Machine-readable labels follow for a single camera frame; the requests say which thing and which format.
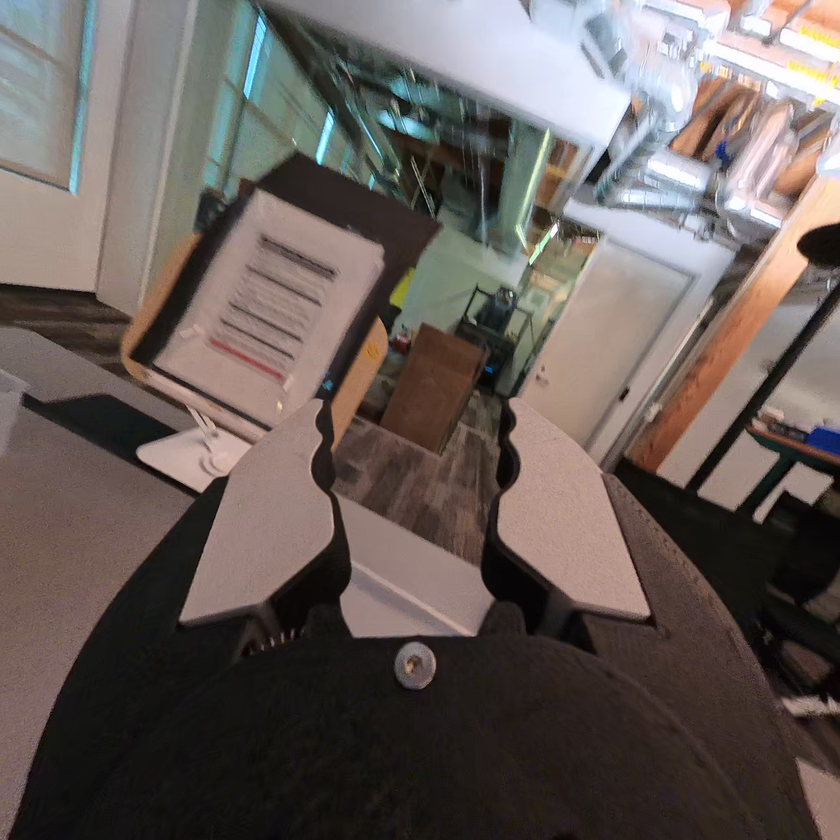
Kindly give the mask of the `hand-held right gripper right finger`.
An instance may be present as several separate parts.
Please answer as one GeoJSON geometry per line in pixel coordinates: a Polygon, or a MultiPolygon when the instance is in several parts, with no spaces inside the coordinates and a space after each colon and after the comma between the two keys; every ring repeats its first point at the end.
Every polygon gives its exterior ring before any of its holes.
{"type": "Polygon", "coordinates": [[[482,550],[488,591],[521,610],[530,634],[561,634],[579,614],[647,622],[652,611],[600,467],[518,397],[502,407],[499,447],[482,550]]]}

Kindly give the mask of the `glass partition window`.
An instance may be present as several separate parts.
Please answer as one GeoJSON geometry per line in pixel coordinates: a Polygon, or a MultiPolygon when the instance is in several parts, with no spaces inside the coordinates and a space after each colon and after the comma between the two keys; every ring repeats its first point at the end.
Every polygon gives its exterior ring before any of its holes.
{"type": "Polygon", "coordinates": [[[265,13],[235,2],[203,163],[203,187],[231,199],[299,152],[387,194],[384,149],[333,85],[298,60],[265,13]]]}

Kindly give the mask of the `brown cardboard box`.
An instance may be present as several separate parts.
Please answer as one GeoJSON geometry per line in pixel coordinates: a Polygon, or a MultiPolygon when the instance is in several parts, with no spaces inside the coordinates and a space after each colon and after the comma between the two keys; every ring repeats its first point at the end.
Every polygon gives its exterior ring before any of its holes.
{"type": "Polygon", "coordinates": [[[380,426],[441,455],[475,390],[487,357],[484,346],[422,323],[380,426]]]}

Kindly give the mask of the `white door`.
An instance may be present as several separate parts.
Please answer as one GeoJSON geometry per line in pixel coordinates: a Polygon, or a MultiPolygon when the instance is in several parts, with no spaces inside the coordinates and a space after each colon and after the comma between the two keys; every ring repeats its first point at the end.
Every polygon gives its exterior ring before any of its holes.
{"type": "Polygon", "coordinates": [[[596,459],[612,415],[637,402],[639,369],[674,336],[683,308],[720,276],[725,249],[674,237],[659,253],[603,236],[533,362],[518,396],[596,459]]]}

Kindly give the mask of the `wooden desk with black frame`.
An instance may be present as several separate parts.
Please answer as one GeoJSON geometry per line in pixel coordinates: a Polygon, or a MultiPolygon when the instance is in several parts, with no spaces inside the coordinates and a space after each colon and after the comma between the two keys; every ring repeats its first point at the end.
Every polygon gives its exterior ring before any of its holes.
{"type": "Polygon", "coordinates": [[[736,509],[736,513],[739,515],[752,518],[756,510],[764,504],[774,489],[797,465],[806,466],[816,472],[832,477],[832,489],[838,490],[838,455],[789,437],[762,430],[754,423],[749,425],[746,431],[756,443],[775,453],[778,458],[775,464],[762,477],[761,481],[750,491],[745,500],[739,504],[736,509]]]}

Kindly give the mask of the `black floor lamp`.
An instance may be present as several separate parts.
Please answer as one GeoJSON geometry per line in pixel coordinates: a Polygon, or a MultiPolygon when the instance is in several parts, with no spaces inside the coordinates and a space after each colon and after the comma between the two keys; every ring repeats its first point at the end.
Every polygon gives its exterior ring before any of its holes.
{"type": "MultiPolygon", "coordinates": [[[[810,266],[825,271],[829,277],[838,279],[839,271],[839,223],[818,227],[801,237],[797,249],[810,266]]],[[[743,409],[734,418],[709,455],[703,460],[695,474],[688,480],[686,489],[697,494],[714,470],[720,465],[730,448],[734,446],[741,432],[769,400],[777,386],[794,367],[802,353],[826,326],[839,305],[839,286],[829,290],[805,326],[794,337],[782,355],[770,367],[768,374],[751,394],[743,409]]]]}

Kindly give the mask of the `large paned window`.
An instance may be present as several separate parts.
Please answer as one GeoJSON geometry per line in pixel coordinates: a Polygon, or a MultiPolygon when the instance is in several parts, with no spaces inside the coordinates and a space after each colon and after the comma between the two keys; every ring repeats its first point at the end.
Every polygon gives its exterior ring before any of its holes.
{"type": "Polygon", "coordinates": [[[78,192],[98,4],[1,2],[1,166],[78,192]]]}

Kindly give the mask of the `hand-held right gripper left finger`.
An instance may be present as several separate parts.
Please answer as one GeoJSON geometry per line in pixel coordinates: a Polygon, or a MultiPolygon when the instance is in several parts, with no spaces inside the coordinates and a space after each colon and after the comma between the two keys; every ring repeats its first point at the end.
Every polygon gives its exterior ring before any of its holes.
{"type": "Polygon", "coordinates": [[[179,624],[246,616],[302,634],[312,609],[340,605],[351,564],[333,440],[330,404],[312,399],[187,509],[178,546],[194,571],[179,624]]]}

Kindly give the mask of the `laminated instruction sheet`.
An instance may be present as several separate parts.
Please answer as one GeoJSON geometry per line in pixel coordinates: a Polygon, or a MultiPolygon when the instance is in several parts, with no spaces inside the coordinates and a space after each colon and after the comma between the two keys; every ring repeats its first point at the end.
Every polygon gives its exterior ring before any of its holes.
{"type": "Polygon", "coordinates": [[[382,245],[257,189],[153,366],[271,429],[315,396],[384,262],[382,245]]]}

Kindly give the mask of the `wooden support post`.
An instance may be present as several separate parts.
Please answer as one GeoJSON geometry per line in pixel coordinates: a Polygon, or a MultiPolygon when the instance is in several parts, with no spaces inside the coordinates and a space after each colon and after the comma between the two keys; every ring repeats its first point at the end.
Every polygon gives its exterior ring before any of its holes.
{"type": "Polygon", "coordinates": [[[838,218],[838,175],[815,176],[711,324],[676,390],[630,449],[635,466],[650,473],[662,466],[805,270],[806,258],[797,248],[800,239],[838,218]]]}

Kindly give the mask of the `black equipment rack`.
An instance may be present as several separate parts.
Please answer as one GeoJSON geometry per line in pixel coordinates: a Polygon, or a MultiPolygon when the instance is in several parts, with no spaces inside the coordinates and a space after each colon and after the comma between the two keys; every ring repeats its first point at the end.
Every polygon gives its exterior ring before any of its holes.
{"type": "Polygon", "coordinates": [[[489,292],[476,285],[455,325],[456,338],[484,353],[478,388],[498,394],[505,373],[512,371],[516,353],[525,336],[535,339],[533,315],[519,305],[519,296],[509,287],[489,292]]]}

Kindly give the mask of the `silver ceiling ductwork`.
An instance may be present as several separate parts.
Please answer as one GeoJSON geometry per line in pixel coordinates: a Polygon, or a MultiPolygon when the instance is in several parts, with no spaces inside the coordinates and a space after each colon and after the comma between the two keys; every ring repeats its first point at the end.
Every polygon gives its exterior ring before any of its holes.
{"type": "Polygon", "coordinates": [[[581,47],[631,99],[604,206],[778,231],[838,130],[838,2],[589,2],[581,47]]]}

